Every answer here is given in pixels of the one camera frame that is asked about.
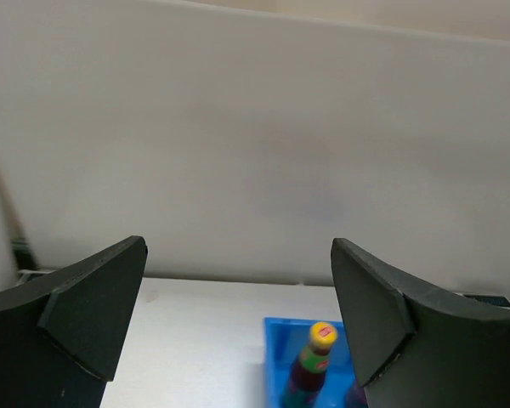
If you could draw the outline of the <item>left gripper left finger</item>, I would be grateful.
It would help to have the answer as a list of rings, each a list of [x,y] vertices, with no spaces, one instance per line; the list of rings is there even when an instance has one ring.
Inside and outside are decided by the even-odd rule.
[[[130,236],[0,292],[0,407],[98,407],[113,381],[148,249]]]

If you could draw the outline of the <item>tall sauce bottle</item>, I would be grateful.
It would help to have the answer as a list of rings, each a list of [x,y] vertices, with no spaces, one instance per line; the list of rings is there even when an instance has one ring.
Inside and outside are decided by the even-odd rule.
[[[367,408],[368,403],[366,399],[365,390],[358,385],[356,381],[353,381],[349,387],[344,398],[345,408]]]
[[[280,397],[282,407],[314,407],[326,381],[337,329],[325,321],[309,328],[309,338],[294,360]]]

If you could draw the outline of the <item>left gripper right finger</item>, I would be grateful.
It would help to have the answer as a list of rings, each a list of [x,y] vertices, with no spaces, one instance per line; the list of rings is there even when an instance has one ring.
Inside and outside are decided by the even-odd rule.
[[[510,407],[510,310],[446,291],[343,238],[331,271],[371,407]]]

